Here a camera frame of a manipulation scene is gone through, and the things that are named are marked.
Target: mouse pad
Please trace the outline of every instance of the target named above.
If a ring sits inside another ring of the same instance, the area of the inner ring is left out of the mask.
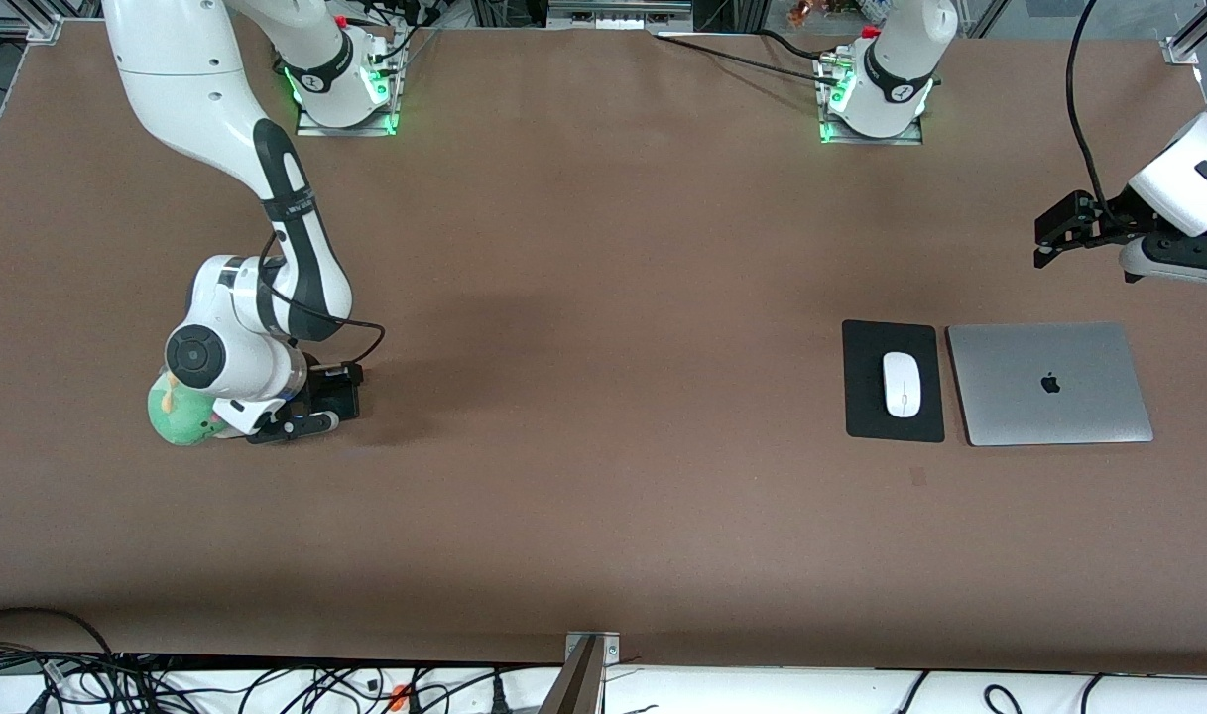
[[[921,369],[921,411],[909,420],[885,408],[886,352],[905,352]],[[842,322],[845,359],[845,433],[855,438],[939,444],[943,429],[943,384],[938,375],[938,333],[929,326],[893,322]]]

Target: brown tabletop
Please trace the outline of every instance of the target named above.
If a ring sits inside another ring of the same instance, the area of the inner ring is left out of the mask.
[[[1115,248],[1033,270],[1084,186],[1062,63],[957,42],[923,148],[863,148],[801,81],[641,31],[444,31],[400,136],[298,139],[390,330],[365,415],[179,449],[164,338],[268,226],[69,24],[0,127],[0,605],[122,650],[552,661],[611,628],[667,663],[1207,669],[1207,287],[1125,286]],[[1112,192],[1202,105],[1149,42],[1086,45],[1078,84]],[[1156,439],[972,449],[946,361],[945,444],[849,438],[851,317],[1124,322]]]

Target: silver laptop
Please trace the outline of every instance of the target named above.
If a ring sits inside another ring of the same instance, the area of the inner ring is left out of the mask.
[[[974,446],[1153,441],[1115,322],[947,328]]]

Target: green stuffed animal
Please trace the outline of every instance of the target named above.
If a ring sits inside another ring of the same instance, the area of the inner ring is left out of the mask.
[[[214,397],[196,392],[163,370],[148,388],[148,420],[153,431],[176,446],[192,446],[228,426],[212,411]]]

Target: computer mouse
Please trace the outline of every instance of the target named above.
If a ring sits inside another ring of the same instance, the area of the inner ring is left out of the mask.
[[[881,358],[885,374],[885,410],[910,420],[921,411],[921,368],[906,352],[886,352]]]

